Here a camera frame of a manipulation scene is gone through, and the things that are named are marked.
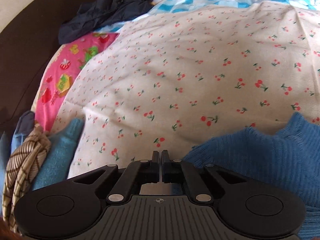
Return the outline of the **teal fuzzy folded sweater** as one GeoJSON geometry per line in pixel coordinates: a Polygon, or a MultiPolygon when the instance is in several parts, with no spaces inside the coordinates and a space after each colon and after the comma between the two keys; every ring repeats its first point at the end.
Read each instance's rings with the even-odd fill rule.
{"type": "Polygon", "coordinates": [[[33,191],[67,179],[83,127],[84,121],[74,118],[63,130],[49,137],[52,145],[33,180],[33,191]]]}

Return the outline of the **blue striped knit sweater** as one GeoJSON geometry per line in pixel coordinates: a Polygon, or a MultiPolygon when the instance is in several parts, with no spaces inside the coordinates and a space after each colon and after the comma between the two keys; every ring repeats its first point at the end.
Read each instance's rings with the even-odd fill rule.
{"type": "Polygon", "coordinates": [[[184,158],[197,168],[214,164],[289,190],[306,206],[301,239],[319,238],[319,126],[294,113],[274,135],[252,127],[209,139],[184,158]]]}

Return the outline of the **light blue folded garment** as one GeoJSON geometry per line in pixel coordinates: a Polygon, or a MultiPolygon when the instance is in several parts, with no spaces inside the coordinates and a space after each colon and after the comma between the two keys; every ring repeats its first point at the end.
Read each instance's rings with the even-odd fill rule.
{"type": "Polygon", "coordinates": [[[12,136],[11,142],[5,132],[1,133],[1,190],[3,190],[5,180],[5,169],[11,154],[22,145],[26,137],[31,133],[34,127],[35,113],[26,111],[21,115],[12,136]]]}

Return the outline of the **white cherry print quilt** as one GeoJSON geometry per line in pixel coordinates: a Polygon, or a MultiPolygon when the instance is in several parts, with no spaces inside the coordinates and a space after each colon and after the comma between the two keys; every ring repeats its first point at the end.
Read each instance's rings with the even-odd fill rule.
{"type": "Polygon", "coordinates": [[[299,112],[319,123],[319,11],[208,5],[126,24],[77,76],[53,132],[84,121],[68,176],[126,167],[212,137],[272,134],[299,112]]]}

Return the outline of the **pink strawberry print pillow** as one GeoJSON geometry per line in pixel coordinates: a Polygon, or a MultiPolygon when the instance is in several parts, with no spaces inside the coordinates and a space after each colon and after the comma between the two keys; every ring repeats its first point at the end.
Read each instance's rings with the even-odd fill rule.
{"type": "Polygon", "coordinates": [[[65,96],[86,63],[107,49],[117,36],[117,33],[89,33],[63,44],[49,60],[31,107],[35,122],[45,131],[52,129],[65,96]]]}

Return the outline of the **beige brown striped sweater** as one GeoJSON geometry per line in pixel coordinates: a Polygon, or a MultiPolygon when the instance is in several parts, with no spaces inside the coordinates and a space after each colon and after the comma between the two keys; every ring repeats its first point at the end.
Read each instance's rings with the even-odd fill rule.
{"type": "Polygon", "coordinates": [[[30,190],[50,150],[51,142],[40,125],[36,125],[22,145],[11,154],[3,187],[3,220],[9,229],[18,233],[14,215],[17,202],[30,190]]]}

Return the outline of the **dark navy jacket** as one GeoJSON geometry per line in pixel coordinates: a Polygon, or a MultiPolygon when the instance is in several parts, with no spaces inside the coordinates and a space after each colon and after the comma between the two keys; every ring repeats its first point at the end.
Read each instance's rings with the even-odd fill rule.
{"type": "Polygon", "coordinates": [[[106,25],[126,22],[149,12],[153,0],[96,0],[80,5],[76,15],[64,22],[58,33],[60,45],[106,25]]]}

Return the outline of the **dark wooden headboard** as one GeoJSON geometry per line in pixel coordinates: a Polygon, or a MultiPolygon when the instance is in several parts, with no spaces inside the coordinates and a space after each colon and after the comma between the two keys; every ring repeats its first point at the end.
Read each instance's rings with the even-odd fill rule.
{"type": "Polygon", "coordinates": [[[11,134],[31,108],[44,69],[59,48],[60,25],[85,2],[33,0],[1,31],[1,131],[11,134]]]}

